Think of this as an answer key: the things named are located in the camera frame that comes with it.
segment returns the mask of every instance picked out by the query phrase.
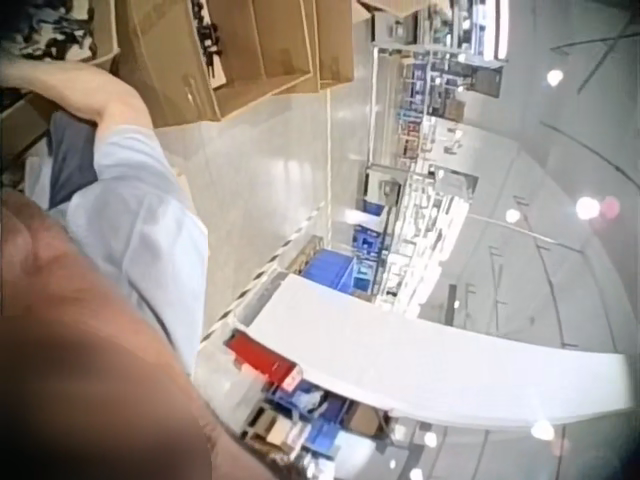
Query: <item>merchandise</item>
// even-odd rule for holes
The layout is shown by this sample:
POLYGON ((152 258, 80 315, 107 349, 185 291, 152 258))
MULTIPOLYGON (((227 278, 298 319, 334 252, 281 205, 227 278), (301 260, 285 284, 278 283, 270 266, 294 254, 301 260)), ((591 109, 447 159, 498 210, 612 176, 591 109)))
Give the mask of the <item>merchandise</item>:
MULTIPOLYGON (((31 60, 94 60, 98 50, 93 39, 93 17, 90 0, 34 0, 19 32, 4 47, 31 60)), ((5 111, 24 94, 2 89, 0 96, 0 111, 5 111)))
POLYGON ((191 8, 193 9, 196 35, 200 41, 200 49, 207 67, 209 82, 211 83, 211 88, 217 88, 226 83, 220 63, 222 50, 220 50, 218 26, 211 22, 209 8, 203 0, 191 0, 191 8))

